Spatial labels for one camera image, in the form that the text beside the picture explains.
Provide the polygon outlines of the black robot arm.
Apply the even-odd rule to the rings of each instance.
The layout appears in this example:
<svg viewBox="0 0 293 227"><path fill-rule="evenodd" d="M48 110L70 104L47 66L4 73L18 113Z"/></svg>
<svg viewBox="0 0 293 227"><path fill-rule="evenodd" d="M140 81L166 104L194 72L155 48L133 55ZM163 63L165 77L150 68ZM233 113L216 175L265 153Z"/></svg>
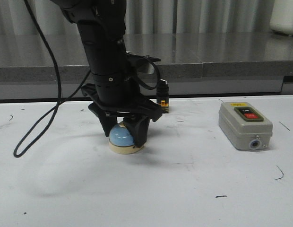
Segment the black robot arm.
<svg viewBox="0 0 293 227"><path fill-rule="evenodd" d="M133 55L124 44L126 1L58 0L64 17L78 27L94 83L84 85L92 99L89 109L99 118L106 135L122 117L136 147L146 143L150 121L162 110L140 92L145 87L137 76L157 58Z"/></svg>

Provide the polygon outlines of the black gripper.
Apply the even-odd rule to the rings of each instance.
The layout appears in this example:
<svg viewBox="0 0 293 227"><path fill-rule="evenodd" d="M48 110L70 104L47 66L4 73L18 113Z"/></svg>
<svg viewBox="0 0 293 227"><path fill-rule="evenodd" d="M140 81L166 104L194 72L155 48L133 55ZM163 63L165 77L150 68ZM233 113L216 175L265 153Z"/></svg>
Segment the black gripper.
<svg viewBox="0 0 293 227"><path fill-rule="evenodd" d="M119 75L93 75L94 84L81 88L82 94L92 99L94 106L88 109L95 114L106 137L117 124L117 117L124 118L124 125L133 137L136 147L147 141L150 120L161 118L160 105L141 94L134 79L122 79Z"/></svg>

